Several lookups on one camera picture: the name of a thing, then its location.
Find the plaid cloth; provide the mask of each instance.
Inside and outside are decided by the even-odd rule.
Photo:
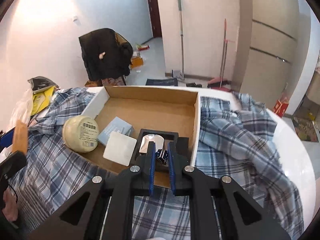
[[[19,196],[22,229],[39,226],[94,175],[109,177],[65,147],[64,122],[81,114],[92,99],[85,89],[57,92],[47,115],[29,129],[28,164],[11,179]],[[201,98],[201,127],[196,167],[220,178],[230,175],[297,239],[303,232],[297,188],[283,174],[272,143],[276,123],[264,105],[235,94],[242,105],[233,112],[227,101]],[[190,239],[188,197],[155,187],[152,197],[136,197],[132,239]]]

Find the triangular cutout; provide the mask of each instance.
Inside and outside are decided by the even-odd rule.
[[[62,213],[60,219],[76,226],[79,223],[82,212],[87,204],[90,193],[85,192],[83,195],[78,198],[76,202],[74,202],[65,212]]]
[[[235,192],[233,196],[246,226],[261,220],[261,215],[238,192]]]

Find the blue plaid fabric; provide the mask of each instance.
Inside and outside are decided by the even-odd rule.
[[[92,99],[85,89],[58,92],[47,115],[29,129],[28,164],[11,179],[19,196],[23,232],[39,226],[94,175],[98,169],[65,147],[64,122],[81,114]],[[216,98],[201,98],[196,167],[209,176],[229,175],[297,239],[303,232],[300,196],[283,174],[272,143],[276,123],[263,104],[235,94],[241,111]],[[155,187],[152,197],[136,197],[132,239],[190,239],[188,197],[174,197]]]

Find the dark brown door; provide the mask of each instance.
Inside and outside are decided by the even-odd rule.
[[[158,0],[148,0],[153,37],[162,37]]]

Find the black jacket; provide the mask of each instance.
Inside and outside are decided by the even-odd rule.
[[[104,28],[79,37],[89,80],[118,78],[130,74],[131,44],[114,30]]]

